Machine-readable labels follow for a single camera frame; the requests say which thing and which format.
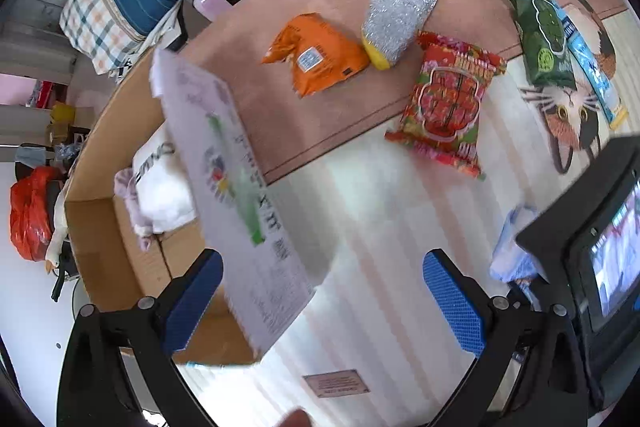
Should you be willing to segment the light blue tissue pack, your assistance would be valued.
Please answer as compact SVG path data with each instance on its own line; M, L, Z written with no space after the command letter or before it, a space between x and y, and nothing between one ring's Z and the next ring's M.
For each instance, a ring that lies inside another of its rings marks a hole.
M546 279L540 262L526 249L518 246L516 236L538 217L537 208L517 205L506 215L489 265L490 275L502 283L520 280Z

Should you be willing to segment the white soft pillow pack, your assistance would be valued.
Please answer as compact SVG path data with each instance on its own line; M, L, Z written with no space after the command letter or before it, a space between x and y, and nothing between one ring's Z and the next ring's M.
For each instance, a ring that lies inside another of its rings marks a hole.
M132 169L140 211L152 234L174 231L198 217L186 169L166 122L134 154Z

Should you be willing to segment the purple fluffy cloth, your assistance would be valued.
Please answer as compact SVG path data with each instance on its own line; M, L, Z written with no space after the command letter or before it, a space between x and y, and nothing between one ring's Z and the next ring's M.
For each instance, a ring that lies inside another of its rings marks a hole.
M136 184L134 169L131 167L119 170L114 176L114 194L125 204L131 228L137 236L138 246L148 251L153 240L152 221L142 212Z

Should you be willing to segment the silver yellow scrubbing sponge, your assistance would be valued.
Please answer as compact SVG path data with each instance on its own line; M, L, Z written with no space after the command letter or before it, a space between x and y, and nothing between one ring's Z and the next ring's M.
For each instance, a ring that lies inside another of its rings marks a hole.
M371 0L361 28L363 49L378 70L394 67L438 0Z

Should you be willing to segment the white goose plush toy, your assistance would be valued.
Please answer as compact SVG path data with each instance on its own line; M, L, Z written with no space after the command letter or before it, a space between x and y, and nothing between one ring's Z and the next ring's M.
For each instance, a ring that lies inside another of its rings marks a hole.
M51 273L60 266L60 254L62 253L63 242L68 234L68 224L65 213L65 199L67 194L67 185L62 187L58 197L55 199L53 206L53 231L52 236L44 257L44 267L47 273Z

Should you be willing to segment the open cardboard box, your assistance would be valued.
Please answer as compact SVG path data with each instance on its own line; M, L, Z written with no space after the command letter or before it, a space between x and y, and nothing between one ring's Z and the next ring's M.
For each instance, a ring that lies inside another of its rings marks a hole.
M142 249L115 176L169 155L186 168L196 217ZM221 285L181 363L258 362L314 295L227 83L174 52L146 54L116 89L76 161L65 211L80 276L104 312L160 295L205 248L221 254Z

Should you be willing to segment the orange plastic bag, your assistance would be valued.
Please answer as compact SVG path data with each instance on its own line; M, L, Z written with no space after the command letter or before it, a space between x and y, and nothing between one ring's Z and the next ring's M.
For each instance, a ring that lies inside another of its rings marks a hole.
M47 186L62 180L62 172L40 166L17 181L10 191L10 239L23 259L44 259L52 237L47 210Z

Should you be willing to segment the blue tube packet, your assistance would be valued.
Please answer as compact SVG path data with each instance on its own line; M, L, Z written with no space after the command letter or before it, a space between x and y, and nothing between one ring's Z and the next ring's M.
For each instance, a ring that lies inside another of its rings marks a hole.
M612 80L608 78L604 69L599 65L577 26L560 7L558 2L552 0L551 3L562 23L570 53L573 54L588 79L600 103L608 127L610 127L611 130L616 130L628 116L626 106L618 95L614 83L612 83Z

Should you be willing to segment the red floral snack packet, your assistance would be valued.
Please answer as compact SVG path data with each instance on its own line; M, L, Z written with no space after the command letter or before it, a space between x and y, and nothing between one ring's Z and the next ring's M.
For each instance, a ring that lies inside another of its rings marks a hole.
M475 44L423 31L420 75L398 125L385 139L480 179L478 127L491 81L506 61Z

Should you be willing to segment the green snack packet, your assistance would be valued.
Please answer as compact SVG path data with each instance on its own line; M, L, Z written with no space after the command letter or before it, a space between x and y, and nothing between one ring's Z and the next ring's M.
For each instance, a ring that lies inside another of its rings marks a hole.
M570 52L552 0L508 0L529 83L538 88L576 87Z

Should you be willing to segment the yellow bag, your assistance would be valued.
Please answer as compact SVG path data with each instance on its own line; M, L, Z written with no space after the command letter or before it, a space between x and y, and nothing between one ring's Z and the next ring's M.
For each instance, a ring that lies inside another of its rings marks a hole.
M55 102L50 109L50 123L57 126L73 126L76 107L62 102Z

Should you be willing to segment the orange snack packet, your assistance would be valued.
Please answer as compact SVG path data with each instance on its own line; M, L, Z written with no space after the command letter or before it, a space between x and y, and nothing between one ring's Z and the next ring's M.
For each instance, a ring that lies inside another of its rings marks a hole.
M262 64L288 63L299 98L349 80L370 65L360 44L344 35L318 13L289 20L273 39Z

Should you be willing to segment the plaid blue quilt bag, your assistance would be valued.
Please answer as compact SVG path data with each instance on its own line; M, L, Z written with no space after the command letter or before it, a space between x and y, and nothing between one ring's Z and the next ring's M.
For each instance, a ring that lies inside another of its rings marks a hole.
M67 0L58 26L96 75L108 75L178 1Z

